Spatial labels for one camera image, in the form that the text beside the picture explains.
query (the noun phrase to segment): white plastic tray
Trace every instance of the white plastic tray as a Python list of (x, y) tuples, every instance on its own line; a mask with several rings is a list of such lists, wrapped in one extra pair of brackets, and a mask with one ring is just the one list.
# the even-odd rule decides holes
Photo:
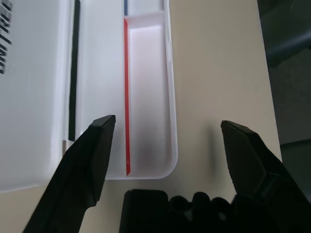
[[(128, 62), (128, 77), (124, 62)], [(82, 2), (78, 93), (76, 131), (80, 134), (95, 118), (117, 117), (108, 180), (159, 179), (173, 171), (178, 155), (169, 1)]]
[[(12, 2), (10, 32), (1, 32), (12, 44), (5, 44), (6, 72), (0, 74), (0, 192), (47, 183), (63, 149), (71, 145), (74, 0)], [(169, 1), (81, 0), (79, 35), (76, 137), (94, 119), (114, 114), (117, 124), (106, 178), (167, 176), (178, 154)]]

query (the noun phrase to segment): table surface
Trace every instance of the table surface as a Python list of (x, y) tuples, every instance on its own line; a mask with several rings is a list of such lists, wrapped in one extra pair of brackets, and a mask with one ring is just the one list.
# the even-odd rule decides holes
[[(161, 189), (191, 200), (196, 191), (231, 201), (220, 124), (258, 132), (280, 157), (276, 120), (256, 0), (171, 0), (178, 163), (161, 180), (107, 181), (80, 232), (118, 232), (124, 193)], [(21, 232), (45, 187), (0, 194), (0, 226)]]

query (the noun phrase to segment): red strip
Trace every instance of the red strip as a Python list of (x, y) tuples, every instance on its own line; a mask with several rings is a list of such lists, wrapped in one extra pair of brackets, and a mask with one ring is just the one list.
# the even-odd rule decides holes
[(124, 20), (124, 86), (125, 86), (125, 147), (126, 147), (126, 175), (131, 172), (130, 150), (130, 106), (129, 106), (129, 77), (128, 77), (128, 27)]

